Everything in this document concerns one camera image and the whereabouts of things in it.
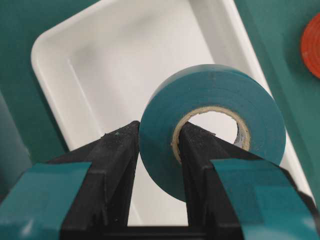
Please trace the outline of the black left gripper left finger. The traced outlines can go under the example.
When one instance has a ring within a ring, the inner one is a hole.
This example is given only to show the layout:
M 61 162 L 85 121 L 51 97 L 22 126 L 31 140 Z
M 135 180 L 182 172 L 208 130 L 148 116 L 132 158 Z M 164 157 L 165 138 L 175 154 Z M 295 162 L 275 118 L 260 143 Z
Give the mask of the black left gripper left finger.
M 85 178 L 60 229 L 61 240 L 97 240 L 127 227 L 139 156 L 139 121 L 48 164 L 90 163 Z

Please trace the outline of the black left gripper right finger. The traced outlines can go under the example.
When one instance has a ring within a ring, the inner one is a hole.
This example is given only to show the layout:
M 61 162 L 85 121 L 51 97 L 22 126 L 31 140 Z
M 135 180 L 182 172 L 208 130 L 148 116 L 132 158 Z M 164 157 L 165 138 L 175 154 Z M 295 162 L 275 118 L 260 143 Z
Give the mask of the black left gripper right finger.
M 284 168 L 192 123 L 179 150 L 188 224 L 209 239 L 315 238 L 315 204 Z

